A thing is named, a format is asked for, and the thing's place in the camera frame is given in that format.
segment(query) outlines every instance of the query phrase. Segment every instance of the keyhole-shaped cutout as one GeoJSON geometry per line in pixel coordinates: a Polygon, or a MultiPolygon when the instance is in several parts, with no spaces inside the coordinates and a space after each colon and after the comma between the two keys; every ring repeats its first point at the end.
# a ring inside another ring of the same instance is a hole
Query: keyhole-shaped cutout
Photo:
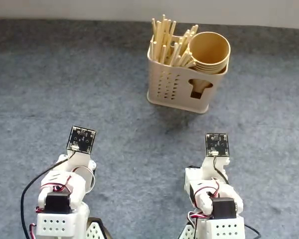
{"type": "Polygon", "coordinates": [[[190,94],[190,97],[195,99],[200,99],[205,89],[213,87],[213,84],[205,80],[190,79],[188,82],[193,85],[193,90],[190,94]]]}

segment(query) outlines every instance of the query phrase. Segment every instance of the black plastic part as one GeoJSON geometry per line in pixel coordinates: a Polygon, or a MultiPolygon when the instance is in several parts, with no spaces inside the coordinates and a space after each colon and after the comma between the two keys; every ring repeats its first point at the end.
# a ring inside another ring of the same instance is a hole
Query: black plastic part
{"type": "Polygon", "coordinates": [[[192,188],[191,185],[189,185],[189,197],[191,199],[191,202],[194,203],[194,200],[195,200],[195,198],[194,198],[194,190],[193,190],[193,188],[192,188]]]}
{"type": "Polygon", "coordinates": [[[233,198],[212,198],[213,219],[236,218],[236,205],[233,198]]]}
{"type": "Polygon", "coordinates": [[[100,218],[88,218],[88,223],[91,224],[91,223],[97,223],[99,224],[99,227],[101,229],[101,232],[104,236],[104,239],[109,239],[109,238],[112,238],[109,231],[106,229],[106,227],[103,225],[103,222],[100,218]]]}
{"type": "Polygon", "coordinates": [[[226,133],[205,134],[206,156],[211,157],[212,151],[218,151],[217,157],[229,157],[228,136],[226,133]]]}
{"type": "Polygon", "coordinates": [[[78,152],[91,154],[96,131],[82,128],[79,126],[73,126],[67,143],[67,149],[74,150],[73,145],[78,146],[78,152]]]}
{"type": "Polygon", "coordinates": [[[48,193],[45,199],[44,212],[55,214],[72,213],[70,208],[70,194],[63,192],[48,193]]]}

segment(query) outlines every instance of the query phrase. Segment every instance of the circuit board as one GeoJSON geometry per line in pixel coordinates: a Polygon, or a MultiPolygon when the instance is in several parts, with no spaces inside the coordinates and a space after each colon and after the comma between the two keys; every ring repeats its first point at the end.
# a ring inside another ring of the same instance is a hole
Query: circuit board
{"type": "Polygon", "coordinates": [[[73,126],[69,136],[67,149],[91,154],[95,136],[96,131],[94,130],[73,126]]]}
{"type": "Polygon", "coordinates": [[[212,156],[217,151],[217,157],[229,157],[228,136],[226,133],[206,133],[206,156],[212,156]]]}

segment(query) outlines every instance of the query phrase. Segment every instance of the black wire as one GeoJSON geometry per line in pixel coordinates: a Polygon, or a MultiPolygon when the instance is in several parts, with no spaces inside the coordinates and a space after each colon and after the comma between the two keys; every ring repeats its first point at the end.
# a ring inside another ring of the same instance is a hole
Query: black wire
{"type": "Polygon", "coordinates": [[[196,218],[196,222],[195,222],[195,233],[194,233],[194,239],[196,239],[196,230],[197,230],[197,218],[196,218]]]}
{"type": "MultiPolygon", "coordinates": [[[[225,177],[225,175],[216,168],[216,160],[217,160],[217,156],[214,156],[214,169],[215,169],[215,171],[225,180],[225,183],[229,185],[229,182],[228,182],[227,178],[225,177]]],[[[261,238],[260,232],[257,231],[255,228],[253,228],[252,226],[250,226],[248,224],[245,224],[245,227],[249,228],[250,230],[253,230],[258,235],[254,239],[261,238]]]]}
{"type": "Polygon", "coordinates": [[[225,175],[216,168],[216,160],[217,160],[217,156],[214,156],[214,169],[215,169],[215,171],[224,179],[226,184],[229,184],[229,182],[228,182],[227,178],[225,177],[225,175]]]}
{"type": "Polygon", "coordinates": [[[52,167],[49,167],[48,169],[46,169],[44,172],[40,173],[38,176],[36,176],[34,179],[31,180],[31,182],[29,182],[29,184],[25,187],[24,191],[22,192],[21,195],[21,203],[20,203],[20,211],[21,211],[21,223],[22,223],[22,227],[23,227],[23,231],[24,231],[24,235],[26,239],[30,239],[26,225],[25,225],[25,221],[24,221],[24,196],[25,193],[27,192],[27,190],[29,189],[29,187],[39,178],[41,177],[43,174],[47,173],[48,171],[50,171],[51,169],[59,166],[60,164],[68,161],[70,158],[72,158],[72,156],[76,153],[76,151],[73,152],[73,154],[68,157],[67,159],[64,159],[56,164],[54,164],[52,167]]]}
{"type": "Polygon", "coordinates": [[[255,228],[253,228],[252,226],[245,224],[245,227],[249,228],[250,230],[254,231],[258,236],[256,236],[254,239],[259,239],[261,238],[261,234],[259,231],[257,231],[255,228]]]}

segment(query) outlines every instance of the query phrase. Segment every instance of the cup rim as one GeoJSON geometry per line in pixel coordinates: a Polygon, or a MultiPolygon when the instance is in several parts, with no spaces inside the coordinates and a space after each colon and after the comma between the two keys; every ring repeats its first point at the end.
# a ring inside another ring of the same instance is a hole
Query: cup rim
{"type": "Polygon", "coordinates": [[[227,42],[227,45],[228,45],[228,54],[226,55],[226,57],[225,57],[223,60],[221,60],[221,61],[219,61],[219,62],[216,62],[216,63],[203,63],[203,62],[197,60],[197,59],[196,59],[195,57],[193,57],[193,56],[192,56],[192,58],[195,60],[195,62],[198,62],[198,63],[201,64],[201,65],[206,65],[206,66],[216,66],[216,65],[220,65],[221,63],[223,63],[224,61],[226,61],[226,60],[229,58],[229,56],[230,56],[230,52],[231,52],[231,47],[230,47],[229,41],[226,39],[226,37],[224,37],[223,35],[221,35],[221,34],[219,34],[219,33],[217,33],[217,32],[213,32],[213,31],[204,31],[204,32],[200,32],[200,33],[194,35],[193,38],[191,39],[190,43],[188,44],[188,50],[191,52],[191,50],[190,50],[190,46],[191,46],[191,43],[192,43],[192,41],[193,41],[193,39],[194,39],[195,37],[197,37],[198,35],[207,34],[207,33],[213,33],[213,34],[216,34],[216,35],[222,37],[222,38],[227,42]]]}

